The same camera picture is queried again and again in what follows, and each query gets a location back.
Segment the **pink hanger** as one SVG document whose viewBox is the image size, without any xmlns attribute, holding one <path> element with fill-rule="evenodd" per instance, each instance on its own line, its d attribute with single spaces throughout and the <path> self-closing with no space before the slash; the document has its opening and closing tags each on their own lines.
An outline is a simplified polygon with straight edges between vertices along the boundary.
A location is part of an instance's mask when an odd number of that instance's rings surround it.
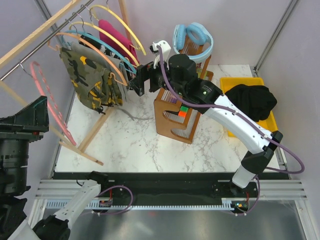
<svg viewBox="0 0 320 240">
<path fill-rule="evenodd" d="M 54 95 L 50 90 L 50 87 L 45 78 L 43 70 L 38 62 L 32 61 L 30 63 L 30 73 L 40 95 L 47 97 L 48 110 L 51 113 L 55 122 L 58 124 L 58 126 L 62 130 L 63 136 L 66 137 L 73 146 L 76 146 L 77 143 L 74 140 L 70 131 L 68 130 L 67 124 L 65 122 L 65 118 L 63 117 L 61 111 L 59 110 L 59 107 L 54 99 Z"/>
</svg>

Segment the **camouflage trousers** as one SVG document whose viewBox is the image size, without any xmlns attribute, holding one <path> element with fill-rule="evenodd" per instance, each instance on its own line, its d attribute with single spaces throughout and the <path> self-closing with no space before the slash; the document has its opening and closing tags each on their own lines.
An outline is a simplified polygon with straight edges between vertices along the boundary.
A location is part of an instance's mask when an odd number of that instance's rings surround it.
<svg viewBox="0 0 320 240">
<path fill-rule="evenodd" d="M 84 106 L 101 114 L 104 106 L 123 105 L 120 88 L 107 68 L 65 47 L 60 48 L 59 56 Z"/>
</svg>

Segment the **orange hanger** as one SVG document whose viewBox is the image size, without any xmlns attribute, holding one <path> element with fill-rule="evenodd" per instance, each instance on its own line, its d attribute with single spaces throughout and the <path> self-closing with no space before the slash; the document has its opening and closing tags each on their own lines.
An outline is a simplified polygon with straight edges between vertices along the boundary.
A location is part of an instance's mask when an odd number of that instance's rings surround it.
<svg viewBox="0 0 320 240">
<path fill-rule="evenodd" d="M 103 54 L 98 48 L 96 48 L 94 45 L 92 45 L 91 43 L 89 43 L 88 41 L 86 41 L 85 39 L 81 38 L 80 35 L 78 34 L 72 34 L 72 33 L 67 33 L 67 32 L 58 32 L 56 35 L 65 35 L 65 36 L 69 36 L 71 38 L 74 38 L 84 44 L 86 44 L 87 46 L 89 46 L 91 49 L 93 49 L 94 51 L 96 51 L 100 56 L 102 56 L 108 63 L 109 65 L 117 72 L 117 74 L 120 76 L 121 81 L 115 79 L 116 82 L 121 83 L 124 86 L 127 86 L 127 81 L 124 78 L 124 75 L 120 72 L 120 70 L 114 65 L 114 63 L 108 59 L 108 57 Z"/>
</svg>

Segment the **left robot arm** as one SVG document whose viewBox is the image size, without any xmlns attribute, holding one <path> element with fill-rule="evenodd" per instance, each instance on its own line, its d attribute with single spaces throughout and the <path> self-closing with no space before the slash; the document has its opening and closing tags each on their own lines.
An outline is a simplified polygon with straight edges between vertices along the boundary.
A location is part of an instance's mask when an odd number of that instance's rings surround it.
<svg viewBox="0 0 320 240">
<path fill-rule="evenodd" d="M 81 189 L 59 211 L 31 227 L 26 220 L 29 144 L 49 130 L 48 99 L 40 96 L 0 120 L 0 238 L 2 240 L 67 240 L 77 218 L 96 197 L 110 191 L 107 176 L 92 171 Z"/>
</svg>

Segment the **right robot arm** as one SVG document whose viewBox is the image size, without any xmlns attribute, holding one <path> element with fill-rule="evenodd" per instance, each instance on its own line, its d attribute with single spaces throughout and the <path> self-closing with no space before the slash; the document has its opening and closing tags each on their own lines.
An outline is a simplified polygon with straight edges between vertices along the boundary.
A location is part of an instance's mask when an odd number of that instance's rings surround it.
<svg viewBox="0 0 320 240">
<path fill-rule="evenodd" d="M 196 63 L 185 54 L 173 55 L 168 62 L 138 66 L 135 78 L 128 85 L 142 96 L 145 81 L 149 81 L 150 92 L 160 88 L 171 91 L 184 105 L 217 121 L 245 145 L 247 153 L 229 184 L 233 196 L 242 196 L 249 182 L 267 168 L 283 138 L 282 133 L 261 127 L 240 111 L 214 83 L 199 78 Z"/>
</svg>

